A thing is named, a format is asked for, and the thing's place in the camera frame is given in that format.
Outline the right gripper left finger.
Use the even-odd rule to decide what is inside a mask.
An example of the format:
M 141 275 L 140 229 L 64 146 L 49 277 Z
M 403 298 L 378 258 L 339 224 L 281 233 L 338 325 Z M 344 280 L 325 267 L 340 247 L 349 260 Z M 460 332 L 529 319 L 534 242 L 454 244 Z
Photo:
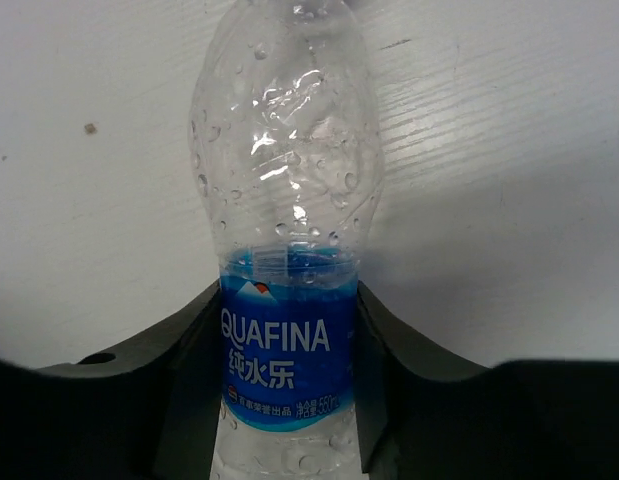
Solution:
M 220 292 L 77 363 L 0 359 L 0 479 L 206 479 L 220 406 Z

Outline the Aquafina clear water bottle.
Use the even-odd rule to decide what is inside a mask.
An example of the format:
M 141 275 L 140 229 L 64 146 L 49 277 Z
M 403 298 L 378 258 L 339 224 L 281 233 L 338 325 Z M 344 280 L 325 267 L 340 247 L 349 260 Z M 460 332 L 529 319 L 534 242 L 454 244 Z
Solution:
M 189 111 L 219 264 L 215 479 L 349 479 L 360 263 L 384 178 L 343 1 L 237 1 Z

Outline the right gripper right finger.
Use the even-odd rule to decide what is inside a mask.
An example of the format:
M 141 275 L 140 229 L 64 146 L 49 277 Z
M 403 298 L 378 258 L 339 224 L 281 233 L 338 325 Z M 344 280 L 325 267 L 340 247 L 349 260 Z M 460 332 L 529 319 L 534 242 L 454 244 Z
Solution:
M 357 296 L 356 418 L 372 479 L 619 479 L 619 361 L 487 368 Z

